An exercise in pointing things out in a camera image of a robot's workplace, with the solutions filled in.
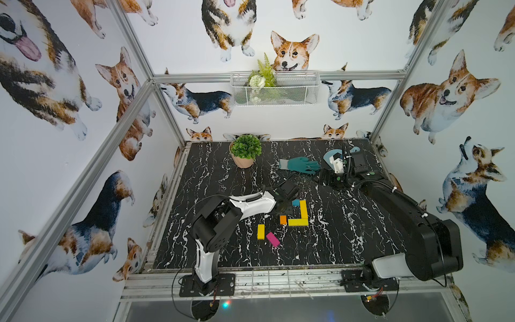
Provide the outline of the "yellow long block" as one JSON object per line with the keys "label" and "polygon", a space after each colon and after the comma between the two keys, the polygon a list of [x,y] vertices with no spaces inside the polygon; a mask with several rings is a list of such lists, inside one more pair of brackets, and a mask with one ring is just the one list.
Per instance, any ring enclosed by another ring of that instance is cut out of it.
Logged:
{"label": "yellow long block", "polygon": [[309,224],[308,219],[289,219],[288,225],[290,227],[307,227]]}
{"label": "yellow long block", "polygon": [[307,202],[305,200],[299,201],[300,214],[302,219],[308,219]]}

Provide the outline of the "small yellow block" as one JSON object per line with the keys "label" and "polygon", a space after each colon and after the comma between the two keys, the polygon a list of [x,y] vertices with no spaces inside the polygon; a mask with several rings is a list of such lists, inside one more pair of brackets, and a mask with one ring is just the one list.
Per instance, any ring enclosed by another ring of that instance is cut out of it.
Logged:
{"label": "small yellow block", "polygon": [[265,225],[259,224],[257,226],[257,239],[264,240],[265,239]]}

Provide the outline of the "magenta block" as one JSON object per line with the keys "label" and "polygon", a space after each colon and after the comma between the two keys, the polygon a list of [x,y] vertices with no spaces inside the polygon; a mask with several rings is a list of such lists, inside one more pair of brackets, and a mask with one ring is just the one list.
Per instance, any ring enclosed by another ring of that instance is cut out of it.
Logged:
{"label": "magenta block", "polygon": [[280,240],[272,233],[268,233],[266,235],[266,239],[269,241],[269,243],[271,243],[271,245],[275,248],[279,247],[280,245]]}

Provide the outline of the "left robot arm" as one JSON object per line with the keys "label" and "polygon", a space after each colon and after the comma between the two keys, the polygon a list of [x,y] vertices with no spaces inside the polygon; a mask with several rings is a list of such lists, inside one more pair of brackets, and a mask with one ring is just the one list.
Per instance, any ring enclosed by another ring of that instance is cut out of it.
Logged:
{"label": "left robot arm", "polygon": [[220,250],[225,248],[241,221],[255,215],[284,212],[294,201],[299,186],[285,180],[278,186],[244,196],[216,195],[197,211],[191,221],[190,237],[196,246],[190,294],[207,296],[215,291],[234,291],[230,274],[218,270]]}

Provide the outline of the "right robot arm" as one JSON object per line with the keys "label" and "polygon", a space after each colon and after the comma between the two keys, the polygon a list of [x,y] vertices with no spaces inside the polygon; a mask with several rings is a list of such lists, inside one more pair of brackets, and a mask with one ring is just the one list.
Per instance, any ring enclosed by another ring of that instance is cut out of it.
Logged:
{"label": "right robot arm", "polygon": [[383,174],[359,169],[350,157],[330,158],[319,173],[319,182],[334,189],[357,189],[390,215],[406,236],[405,251],[373,259],[366,264],[370,280],[416,278],[434,280],[464,267],[460,230],[452,220],[430,214],[401,192]]}

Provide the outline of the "light blue dustpan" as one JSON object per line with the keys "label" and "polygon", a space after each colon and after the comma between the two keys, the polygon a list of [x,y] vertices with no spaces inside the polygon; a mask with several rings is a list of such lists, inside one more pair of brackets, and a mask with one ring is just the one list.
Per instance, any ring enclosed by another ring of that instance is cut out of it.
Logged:
{"label": "light blue dustpan", "polygon": [[[353,147],[350,152],[351,153],[354,153],[354,152],[359,152],[361,149],[357,146]],[[335,156],[336,154],[341,154],[341,155],[344,155],[344,151],[342,149],[333,149],[333,150],[329,150],[328,152],[326,152],[323,156],[323,160],[329,165],[331,166],[331,161],[330,161],[330,158]]]}

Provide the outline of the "teal rubber glove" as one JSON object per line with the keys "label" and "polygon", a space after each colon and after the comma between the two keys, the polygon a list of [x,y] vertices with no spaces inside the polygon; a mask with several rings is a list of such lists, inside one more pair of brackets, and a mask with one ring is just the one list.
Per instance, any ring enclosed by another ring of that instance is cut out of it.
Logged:
{"label": "teal rubber glove", "polygon": [[289,170],[296,173],[316,174],[321,169],[321,165],[307,157],[297,157],[292,159],[280,159],[278,161],[280,170]]}

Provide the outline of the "green potted plant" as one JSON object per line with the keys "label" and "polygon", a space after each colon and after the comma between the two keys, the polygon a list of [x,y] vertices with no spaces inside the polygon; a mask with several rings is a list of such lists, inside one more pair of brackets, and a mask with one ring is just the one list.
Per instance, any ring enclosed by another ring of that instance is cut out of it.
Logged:
{"label": "green potted plant", "polygon": [[257,136],[245,134],[230,144],[229,151],[239,168],[248,169],[253,166],[256,158],[262,154],[262,144]]}

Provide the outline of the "fern and white flower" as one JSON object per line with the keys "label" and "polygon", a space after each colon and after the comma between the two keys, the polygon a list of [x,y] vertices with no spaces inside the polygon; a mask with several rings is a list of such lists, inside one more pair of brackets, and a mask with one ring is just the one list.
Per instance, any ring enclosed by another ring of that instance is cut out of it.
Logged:
{"label": "fern and white flower", "polygon": [[247,86],[250,88],[250,101],[254,104],[276,99],[278,90],[275,70],[270,64],[267,54],[264,60],[258,59],[258,70],[252,71]]}

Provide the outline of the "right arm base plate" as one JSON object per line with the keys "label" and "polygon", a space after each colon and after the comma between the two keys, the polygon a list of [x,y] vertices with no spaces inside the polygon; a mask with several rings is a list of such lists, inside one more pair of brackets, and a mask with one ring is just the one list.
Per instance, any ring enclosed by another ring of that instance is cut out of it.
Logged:
{"label": "right arm base plate", "polygon": [[381,279],[365,269],[342,270],[340,285],[346,292],[397,291],[398,282],[394,278]]}

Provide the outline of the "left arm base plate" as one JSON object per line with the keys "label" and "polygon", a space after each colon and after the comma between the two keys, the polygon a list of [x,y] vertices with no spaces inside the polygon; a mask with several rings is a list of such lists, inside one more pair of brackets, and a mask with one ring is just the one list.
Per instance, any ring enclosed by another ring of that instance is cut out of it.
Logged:
{"label": "left arm base plate", "polygon": [[218,274],[207,283],[203,283],[195,274],[186,275],[182,278],[180,284],[180,297],[233,296],[235,294],[236,275]]}

